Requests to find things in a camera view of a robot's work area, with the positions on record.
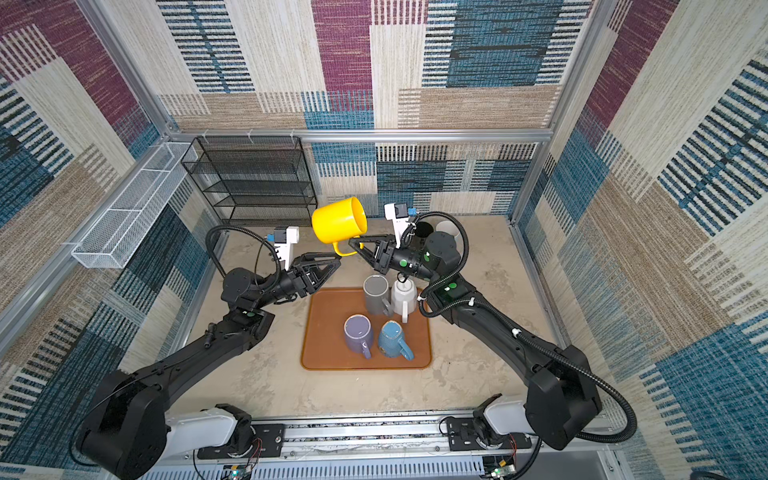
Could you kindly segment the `yellow mug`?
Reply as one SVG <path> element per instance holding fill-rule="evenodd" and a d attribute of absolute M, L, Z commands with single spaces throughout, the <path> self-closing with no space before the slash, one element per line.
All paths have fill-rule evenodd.
<path fill-rule="evenodd" d="M 355 255 L 342 253 L 339 243 L 361 237 L 368 231 L 364 208 L 356 197 L 350 197 L 316 209 L 311 217 L 312 229 L 317 239 L 333 246 L 340 257 Z"/>

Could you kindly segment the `black mug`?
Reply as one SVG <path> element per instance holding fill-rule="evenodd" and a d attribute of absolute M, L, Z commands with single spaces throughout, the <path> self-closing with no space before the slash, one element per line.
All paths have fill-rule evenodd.
<path fill-rule="evenodd" d="M 434 232 L 434 227 L 426 221 L 417 222 L 414 235 L 420 240 L 426 240 Z"/>

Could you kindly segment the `light blue mug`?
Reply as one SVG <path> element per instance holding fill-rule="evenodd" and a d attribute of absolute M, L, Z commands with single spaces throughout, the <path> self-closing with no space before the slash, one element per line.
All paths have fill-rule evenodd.
<path fill-rule="evenodd" d="M 452 235 L 458 249 L 463 246 L 463 237 L 461 235 L 461 231 L 452 221 L 442 220 L 438 222 L 435 226 L 435 230 Z"/>

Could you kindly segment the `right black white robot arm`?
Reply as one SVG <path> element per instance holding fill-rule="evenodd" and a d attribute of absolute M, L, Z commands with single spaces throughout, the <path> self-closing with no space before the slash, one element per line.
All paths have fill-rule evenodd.
<path fill-rule="evenodd" d="M 427 281 L 418 296 L 420 313 L 471 333 L 512 367 L 527 387 L 526 422 L 545 444 L 562 450 L 575 438 L 609 442 L 609 436 L 586 429 L 602 411 L 600 395 L 608 384 L 592 373 L 581 350 L 562 349 L 524 329 L 462 276 L 469 259 L 466 240 L 434 232 L 420 249 L 394 235 L 365 235 L 348 244 L 380 273 L 395 270 Z"/>

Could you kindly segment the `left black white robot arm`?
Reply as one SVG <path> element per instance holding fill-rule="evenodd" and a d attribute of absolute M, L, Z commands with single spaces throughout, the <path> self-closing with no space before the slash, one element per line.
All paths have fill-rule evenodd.
<path fill-rule="evenodd" d="M 314 294 L 340 265 L 336 254 L 310 252 L 267 277 L 245 268 L 225 273 L 222 299 L 229 310 L 222 320 L 163 360 L 107 375 L 75 428 L 71 455 L 82 454 L 88 465 L 120 479 L 147 473 L 167 448 L 172 428 L 166 413 L 179 397 L 266 337 L 275 318 L 266 306 Z"/>

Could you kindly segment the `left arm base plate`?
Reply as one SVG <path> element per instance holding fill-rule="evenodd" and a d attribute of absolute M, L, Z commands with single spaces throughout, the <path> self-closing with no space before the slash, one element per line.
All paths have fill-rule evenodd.
<path fill-rule="evenodd" d="M 199 449 L 196 458 L 235 461 L 276 458 L 282 452 L 284 432 L 284 424 L 238 426 L 224 445 Z"/>

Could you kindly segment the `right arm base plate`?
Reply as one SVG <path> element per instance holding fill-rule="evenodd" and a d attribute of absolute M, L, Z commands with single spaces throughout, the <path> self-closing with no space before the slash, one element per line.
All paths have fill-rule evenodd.
<path fill-rule="evenodd" d="M 498 434 L 485 420 L 474 417 L 444 417 L 438 430 L 448 439 L 451 451 L 530 449 L 533 446 L 533 438 L 529 435 Z"/>

